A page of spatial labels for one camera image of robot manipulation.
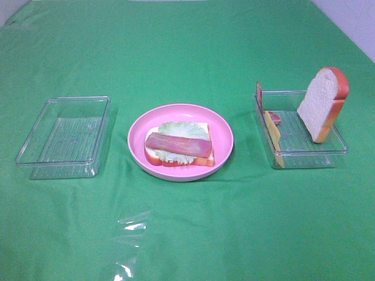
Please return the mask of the green lettuce leaf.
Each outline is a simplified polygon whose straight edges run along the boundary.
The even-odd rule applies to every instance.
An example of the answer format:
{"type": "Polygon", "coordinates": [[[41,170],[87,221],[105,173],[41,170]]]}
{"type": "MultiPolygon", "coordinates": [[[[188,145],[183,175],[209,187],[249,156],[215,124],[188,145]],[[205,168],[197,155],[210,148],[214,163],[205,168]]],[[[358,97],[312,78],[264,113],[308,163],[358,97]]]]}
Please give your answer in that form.
{"type": "MultiPolygon", "coordinates": [[[[170,136],[180,136],[185,138],[197,138],[210,141],[208,123],[195,123],[188,121],[166,122],[155,127],[151,132],[157,132],[170,136]]],[[[164,150],[148,149],[147,152],[160,160],[162,164],[173,165],[204,165],[210,166],[213,162],[213,154],[211,153],[207,159],[197,156],[181,155],[177,153],[167,152],[164,150]]]]}

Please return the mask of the bacon strip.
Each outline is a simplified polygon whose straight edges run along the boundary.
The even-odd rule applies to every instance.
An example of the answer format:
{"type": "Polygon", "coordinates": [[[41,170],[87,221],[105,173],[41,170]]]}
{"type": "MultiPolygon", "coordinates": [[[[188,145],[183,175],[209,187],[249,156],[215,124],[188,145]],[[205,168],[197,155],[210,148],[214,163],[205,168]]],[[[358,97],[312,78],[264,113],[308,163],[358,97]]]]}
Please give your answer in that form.
{"type": "Polygon", "coordinates": [[[209,157],[212,151],[210,140],[170,136],[157,132],[153,132],[147,137],[145,146],[150,149],[203,158],[209,157]]]}
{"type": "MultiPolygon", "coordinates": [[[[263,111],[263,87],[259,81],[257,81],[256,97],[260,109],[262,110],[261,113],[263,116],[265,116],[265,111],[263,111]]],[[[272,111],[269,111],[268,113],[275,125],[279,125],[281,123],[281,118],[276,113],[272,111]]]]}

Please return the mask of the clear right plastic tray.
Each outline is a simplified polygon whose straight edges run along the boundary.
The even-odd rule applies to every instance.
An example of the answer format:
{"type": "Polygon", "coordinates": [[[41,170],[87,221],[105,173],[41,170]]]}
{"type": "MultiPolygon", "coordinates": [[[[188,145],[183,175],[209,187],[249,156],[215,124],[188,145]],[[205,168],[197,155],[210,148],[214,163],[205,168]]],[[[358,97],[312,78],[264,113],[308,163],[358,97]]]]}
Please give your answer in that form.
{"type": "Polygon", "coordinates": [[[272,111],[281,118],[277,128],[281,134],[279,145],[281,150],[275,151],[272,140],[255,99],[255,120],[261,135],[264,149],[271,166],[275,169],[316,169],[331,168],[342,164],[343,155],[349,148],[333,127],[323,143],[315,143],[300,119],[297,108],[304,99],[305,90],[278,90],[262,92],[262,110],[272,111]],[[277,165],[275,154],[284,159],[285,167],[277,165]]]}

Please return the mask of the bread slice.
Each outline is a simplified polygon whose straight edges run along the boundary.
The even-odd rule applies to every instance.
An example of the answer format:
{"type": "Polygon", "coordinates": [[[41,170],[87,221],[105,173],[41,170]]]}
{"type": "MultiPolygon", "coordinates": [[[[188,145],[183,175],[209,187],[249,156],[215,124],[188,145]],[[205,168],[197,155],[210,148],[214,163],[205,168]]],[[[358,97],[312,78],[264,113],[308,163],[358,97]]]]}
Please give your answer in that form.
{"type": "MultiPolygon", "coordinates": [[[[206,122],[195,123],[192,121],[165,122],[160,126],[151,128],[145,135],[145,141],[152,133],[179,136],[185,138],[211,140],[209,124],[206,122]]],[[[208,157],[181,155],[164,150],[155,150],[144,145],[144,153],[147,161],[154,166],[214,166],[214,152],[210,151],[208,157]]]]}
{"type": "Polygon", "coordinates": [[[337,67],[324,67],[312,79],[297,113],[313,142],[326,140],[348,95],[349,82],[337,67]]]}

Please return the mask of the clear left plastic tray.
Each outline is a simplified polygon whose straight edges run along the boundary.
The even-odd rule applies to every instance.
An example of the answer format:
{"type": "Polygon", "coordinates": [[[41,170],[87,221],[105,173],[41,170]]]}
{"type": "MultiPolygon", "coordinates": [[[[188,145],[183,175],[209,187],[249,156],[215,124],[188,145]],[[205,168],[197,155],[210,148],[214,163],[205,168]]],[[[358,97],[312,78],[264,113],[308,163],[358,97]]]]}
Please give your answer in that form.
{"type": "Polygon", "coordinates": [[[91,178],[100,170],[110,98],[60,97],[44,104],[15,164],[32,180],[91,178]]]}

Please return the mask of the clear plastic tray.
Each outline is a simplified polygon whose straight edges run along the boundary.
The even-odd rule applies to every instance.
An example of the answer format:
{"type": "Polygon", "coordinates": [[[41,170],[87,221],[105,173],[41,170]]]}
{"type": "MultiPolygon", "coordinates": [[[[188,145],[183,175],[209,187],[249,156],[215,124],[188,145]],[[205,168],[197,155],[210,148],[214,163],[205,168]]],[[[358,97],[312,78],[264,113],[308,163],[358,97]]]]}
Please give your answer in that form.
{"type": "Polygon", "coordinates": [[[272,111],[281,118],[277,128],[281,134],[279,145],[281,150],[275,151],[272,140],[255,99],[255,120],[261,135],[264,149],[271,166],[275,169],[316,169],[331,168],[342,164],[343,155],[349,148],[333,127],[323,143],[315,143],[300,119],[297,108],[304,99],[305,90],[278,90],[262,92],[262,110],[272,111]],[[275,154],[284,159],[285,167],[277,165],[275,154]]]}
{"type": "Polygon", "coordinates": [[[100,170],[110,98],[60,97],[44,104],[15,164],[32,180],[91,178],[100,170]]]}

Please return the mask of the yellow cheese slice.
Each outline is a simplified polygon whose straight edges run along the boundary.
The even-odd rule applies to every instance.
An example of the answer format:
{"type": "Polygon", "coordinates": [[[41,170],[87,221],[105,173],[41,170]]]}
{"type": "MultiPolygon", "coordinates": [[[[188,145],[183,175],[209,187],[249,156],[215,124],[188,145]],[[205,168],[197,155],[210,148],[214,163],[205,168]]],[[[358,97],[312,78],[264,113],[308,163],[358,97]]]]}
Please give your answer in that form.
{"type": "MultiPolygon", "coordinates": [[[[277,128],[277,125],[272,120],[273,116],[274,116],[274,114],[271,114],[269,111],[264,111],[265,124],[267,126],[268,131],[269,131],[269,134],[270,134],[270,137],[271,137],[271,140],[272,140],[272,144],[274,146],[275,151],[280,151],[281,148],[280,148],[280,145],[279,145],[279,140],[281,138],[281,134],[280,134],[280,132],[277,128]]],[[[284,159],[278,153],[275,154],[275,160],[276,160],[276,163],[279,167],[281,167],[281,168],[285,167],[284,159]]]]}

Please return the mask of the pink round plate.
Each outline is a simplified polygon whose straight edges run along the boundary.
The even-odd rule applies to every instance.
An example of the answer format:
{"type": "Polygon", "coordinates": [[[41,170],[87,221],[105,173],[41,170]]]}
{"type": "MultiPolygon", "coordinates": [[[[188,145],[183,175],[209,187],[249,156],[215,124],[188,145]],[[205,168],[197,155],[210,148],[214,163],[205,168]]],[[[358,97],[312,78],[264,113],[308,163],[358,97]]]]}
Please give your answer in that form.
{"type": "Polygon", "coordinates": [[[130,127],[128,147],[138,166],[147,173],[169,181],[195,181],[217,172],[228,160],[234,146],[230,125],[218,113],[195,104],[169,104],[142,114],[130,127]],[[214,166],[154,166],[148,162],[144,152],[144,141],[148,131],[165,122],[205,122],[213,145],[214,166]]]}

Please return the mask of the green tablecloth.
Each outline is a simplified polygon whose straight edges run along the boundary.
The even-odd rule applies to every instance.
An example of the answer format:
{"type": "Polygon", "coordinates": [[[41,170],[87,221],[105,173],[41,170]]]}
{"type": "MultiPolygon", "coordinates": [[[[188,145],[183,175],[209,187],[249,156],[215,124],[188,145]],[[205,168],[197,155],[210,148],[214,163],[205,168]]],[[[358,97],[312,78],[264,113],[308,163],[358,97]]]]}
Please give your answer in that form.
{"type": "Polygon", "coordinates": [[[32,1],[1,29],[1,279],[110,280],[117,221],[152,215],[135,280],[373,280],[374,64],[310,1],[32,1]],[[257,81],[305,89],[336,66],[349,146],[333,169],[275,170],[257,81]],[[90,179],[30,180],[15,158],[49,98],[111,99],[108,158],[90,179]],[[177,102],[230,124],[212,176],[157,179],[127,133],[177,102]]]}

